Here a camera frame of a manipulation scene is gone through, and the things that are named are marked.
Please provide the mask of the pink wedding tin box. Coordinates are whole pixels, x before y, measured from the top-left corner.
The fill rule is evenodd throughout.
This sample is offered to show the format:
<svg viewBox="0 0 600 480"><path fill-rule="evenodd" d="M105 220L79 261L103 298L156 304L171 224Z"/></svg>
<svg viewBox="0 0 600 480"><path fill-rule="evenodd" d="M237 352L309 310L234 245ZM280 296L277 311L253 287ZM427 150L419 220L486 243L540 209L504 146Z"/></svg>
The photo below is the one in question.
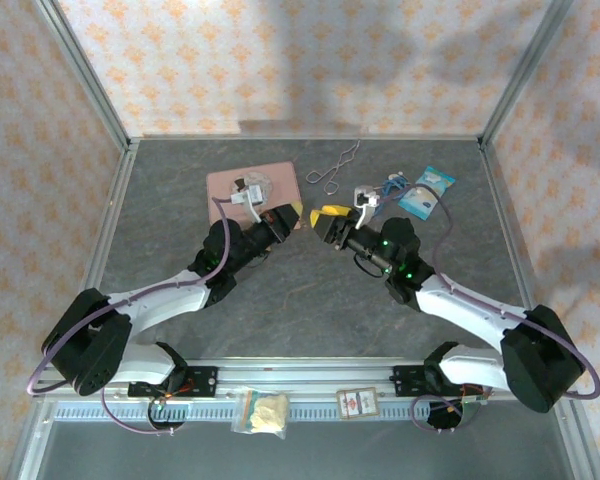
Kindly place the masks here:
<svg viewBox="0 0 600 480"><path fill-rule="evenodd" d="M291 162L270 163L214 172L208 174L206 178L209 223L213 224L221 219L220 212L213 202L213 198L217 198L229 200L228 203L222 204L223 211L228 219L238 222L241 226L252 224L253 222L247 219L241 205L231 204L230 196L241 190L244 185L254 184L261 187L264 195L264 204L256 207L259 214L287 203L301 203L295 169Z"/></svg>

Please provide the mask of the blue white wipes packet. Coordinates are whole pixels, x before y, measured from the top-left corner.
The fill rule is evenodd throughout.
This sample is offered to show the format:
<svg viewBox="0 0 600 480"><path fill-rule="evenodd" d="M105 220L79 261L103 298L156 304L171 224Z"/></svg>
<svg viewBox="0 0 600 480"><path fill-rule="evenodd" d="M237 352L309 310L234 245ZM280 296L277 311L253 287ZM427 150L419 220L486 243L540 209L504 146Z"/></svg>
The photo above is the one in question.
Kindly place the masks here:
<svg viewBox="0 0 600 480"><path fill-rule="evenodd" d="M426 221L441 197L455 183L451 177L432 166L427 166L416 181L417 186L410 189L398 202L406 212Z"/></svg>

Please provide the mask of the small printed card packet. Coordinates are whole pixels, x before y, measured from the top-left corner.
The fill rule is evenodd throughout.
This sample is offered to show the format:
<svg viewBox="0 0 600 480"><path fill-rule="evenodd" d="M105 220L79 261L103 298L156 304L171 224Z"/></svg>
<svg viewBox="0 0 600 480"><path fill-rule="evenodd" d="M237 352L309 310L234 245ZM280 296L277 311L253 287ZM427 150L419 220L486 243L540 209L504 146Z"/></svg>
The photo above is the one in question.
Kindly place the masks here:
<svg viewBox="0 0 600 480"><path fill-rule="evenodd" d="M339 390L336 392L336 402L341 419L375 417L380 414L374 387Z"/></svg>

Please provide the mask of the clear bag of snacks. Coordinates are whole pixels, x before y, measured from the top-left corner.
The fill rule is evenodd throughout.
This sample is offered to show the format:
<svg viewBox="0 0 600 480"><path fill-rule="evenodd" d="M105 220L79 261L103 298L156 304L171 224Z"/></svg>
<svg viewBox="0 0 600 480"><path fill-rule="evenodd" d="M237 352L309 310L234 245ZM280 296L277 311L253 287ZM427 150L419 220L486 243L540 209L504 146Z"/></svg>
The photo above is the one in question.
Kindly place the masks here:
<svg viewBox="0 0 600 480"><path fill-rule="evenodd" d="M290 401L286 393L243 388L235 395L233 433L286 437Z"/></svg>

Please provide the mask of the aluminium frame side rail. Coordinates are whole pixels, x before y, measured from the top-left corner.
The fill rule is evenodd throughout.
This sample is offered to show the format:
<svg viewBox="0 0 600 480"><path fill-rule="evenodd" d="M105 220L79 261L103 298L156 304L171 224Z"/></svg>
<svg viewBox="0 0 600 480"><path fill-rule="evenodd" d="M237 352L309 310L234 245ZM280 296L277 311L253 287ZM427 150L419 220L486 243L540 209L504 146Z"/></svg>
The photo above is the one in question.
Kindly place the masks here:
<svg viewBox="0 0 600 480"><path fill-rule="evenodd" d="M98 288L101 285L120 212L131 179L137 150L138 144L131 144L120 155L102 210L93 247L85 264L83 277L76 291L77 294L92 287Z"/></svg>
<svg viewBox="0 0 600 480"><path fill-rule="evenodd" d="M534 293L535 274L509 187L505 181L495 147L480 143L479 150L521 299L527 309L532 309L538 304L542 304L542 301L538 301Z"/></svg>

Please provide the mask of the wide aluminium frame rail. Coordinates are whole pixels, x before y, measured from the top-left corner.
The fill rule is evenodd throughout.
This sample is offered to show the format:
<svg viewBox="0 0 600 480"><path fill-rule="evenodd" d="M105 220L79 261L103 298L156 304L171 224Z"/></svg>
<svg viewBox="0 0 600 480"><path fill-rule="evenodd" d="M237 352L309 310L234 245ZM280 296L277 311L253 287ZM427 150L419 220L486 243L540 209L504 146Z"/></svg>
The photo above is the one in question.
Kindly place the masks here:
<svg viewBox="0 0 600 480"><path fill-rule="evenodd" d="M125 398L128 395L127 380L131 374L120 367L127 354L136 352L134 347L121 360L101 358L94 367L71 362L68 368L56 369L39 365L32 374L26 390L31 395L44 395L55 391L73 391L89 397L101 389L110 389ZM208 366L218 369L216 391L213 397L229 401L243 388L286 393L292 400L328 401L339 390L374 387L382 398L398 397L393 382L389 380L397 365L416 365L403 358L362 357L316 357L316 358L224 358L187 361L191 366ZM449 364L440 362L443 374L453 383L463 387L474 384L480 389L499 390L506 397L512 395L505 378L501 358L493 350L462 349L460 357Z"/></svg>

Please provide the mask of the aluminium frame post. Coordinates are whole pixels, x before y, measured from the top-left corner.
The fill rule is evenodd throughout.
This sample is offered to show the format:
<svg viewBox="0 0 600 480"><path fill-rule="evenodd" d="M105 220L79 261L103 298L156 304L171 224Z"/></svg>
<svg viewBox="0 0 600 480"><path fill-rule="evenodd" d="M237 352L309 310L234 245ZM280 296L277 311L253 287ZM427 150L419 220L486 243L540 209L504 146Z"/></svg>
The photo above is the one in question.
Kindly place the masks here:
<svg viewBox="0 0 600 480"><path fill-rule="evenodd" d="M56 40L70 69L119 151L129 147L130 137L84 48L66 17L59 0L32 0Z"/></svg>
<svg viewBox="0 0 600 480"><path fill-rule="evenodd" d="M483 132L477 137L481 151L485 151L493 143L506 117L567 16L573 2L574 0L551 0L539 26L523 50L520 61L516 65L512 77L500 96Z"/></svg>

